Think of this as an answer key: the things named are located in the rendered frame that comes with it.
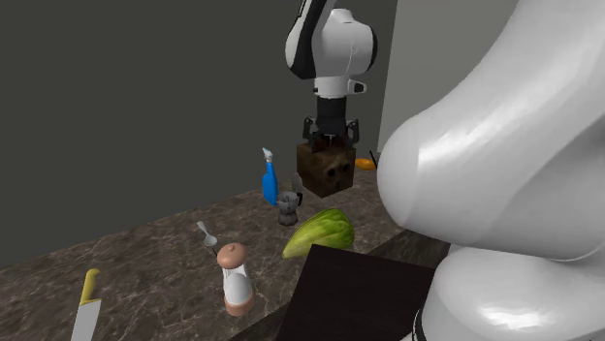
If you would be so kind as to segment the grey metal spoon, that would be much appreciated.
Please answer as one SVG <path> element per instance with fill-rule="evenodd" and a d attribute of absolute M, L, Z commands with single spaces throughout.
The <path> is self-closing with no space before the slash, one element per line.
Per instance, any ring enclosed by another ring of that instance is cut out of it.
<path fill-rule="evenodd" d="M 213 247 L 217 244 L 217 238 L 207 230 L 207 227 L 203 221 L 198 221 L 197 226 L 205 234 L 204 244 L 206 247 Z"/>

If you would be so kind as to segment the grey moka pot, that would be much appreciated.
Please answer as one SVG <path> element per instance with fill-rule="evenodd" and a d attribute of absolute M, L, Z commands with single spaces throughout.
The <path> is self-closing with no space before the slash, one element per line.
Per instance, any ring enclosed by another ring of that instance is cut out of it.
<path fill-rule="evenodd" d="M 280 225 L 288 227 L 298 222 L 297 208 L 302 204 L 303 194 L 298 192 L 282 192 L 277 196 L 277 221 Z"/>

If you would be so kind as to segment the white pepper mill wooden top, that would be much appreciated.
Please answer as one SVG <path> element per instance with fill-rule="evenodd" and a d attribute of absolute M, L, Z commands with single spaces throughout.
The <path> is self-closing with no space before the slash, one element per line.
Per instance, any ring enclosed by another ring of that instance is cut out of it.
<path fill-rule="evenodd" d="M 245 270 L 247 259 L 247 248 L 238 242 L 224 245 L 216 256 L 223 274 L 225 309 L 234 317 L 247 314 L 254 305 L 253 289 Z"/>

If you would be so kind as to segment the blue spray bottle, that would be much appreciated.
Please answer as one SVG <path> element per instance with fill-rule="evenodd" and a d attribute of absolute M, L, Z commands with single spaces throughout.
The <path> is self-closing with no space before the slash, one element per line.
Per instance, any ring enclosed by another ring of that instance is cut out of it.
<path fill-rule="evenodd" d="M 266 162 L 266 173 L 262 177 L 263 195 L 270 205 L 276 205 L 278 183 L 272 162 L 272 153 L 265 147 L 263 147 L 263 153 Z"/>

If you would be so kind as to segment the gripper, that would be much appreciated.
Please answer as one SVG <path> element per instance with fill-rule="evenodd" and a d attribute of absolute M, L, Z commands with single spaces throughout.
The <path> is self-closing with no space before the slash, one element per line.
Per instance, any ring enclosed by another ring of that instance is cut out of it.
<path fill-rule="evenodd" d="M 307 116 L 303 121 L 302 137 L 307 140 L 311 152 L 320 152 L 327 149 L 325 135 L 337 137 L 335 143 L 338 147 L 353 148 L 360 139 L 359 120 L 346 121 L 345 97 L 328 99 L 317 98 L 316 120 Z"/>

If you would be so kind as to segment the brown cube box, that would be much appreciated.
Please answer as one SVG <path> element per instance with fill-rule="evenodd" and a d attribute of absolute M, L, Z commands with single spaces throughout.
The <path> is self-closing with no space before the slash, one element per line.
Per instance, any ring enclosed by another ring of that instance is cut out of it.
<path fill-rule="evenodd" d="M 302 185 L 319 198 L 353 186 L 355 148 L 331 147 L 313 152 L 309 143 L 297 146 L 297 173 Z"/>

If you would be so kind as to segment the green lettuce head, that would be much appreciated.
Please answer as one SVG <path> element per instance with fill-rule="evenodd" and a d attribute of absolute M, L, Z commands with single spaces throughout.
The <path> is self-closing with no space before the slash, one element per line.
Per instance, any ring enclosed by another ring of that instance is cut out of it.
<path fill-rule="evenodd" d="M 284 260 L 305 257 L 313 245 L 347 249 L 355 241 L 355 230 L 337 208 L 324 209 L 302 223 L 282 251 Z"/>

